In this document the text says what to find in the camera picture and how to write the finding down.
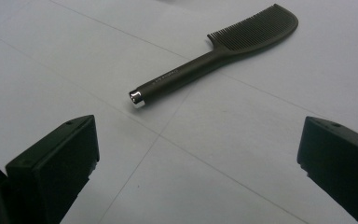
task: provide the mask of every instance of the white surface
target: white surface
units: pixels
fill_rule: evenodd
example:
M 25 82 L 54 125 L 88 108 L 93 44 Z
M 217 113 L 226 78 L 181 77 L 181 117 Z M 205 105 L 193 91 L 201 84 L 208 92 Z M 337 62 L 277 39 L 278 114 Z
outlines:
M 274 3 L 299 19 L 286 41 L 131 107 Z M 306 116 L 358 131 L 358 1 L 0 1 L 0 168 L 88 114 L 101 161 L 62 223 L 356 223 L 296 153 Z

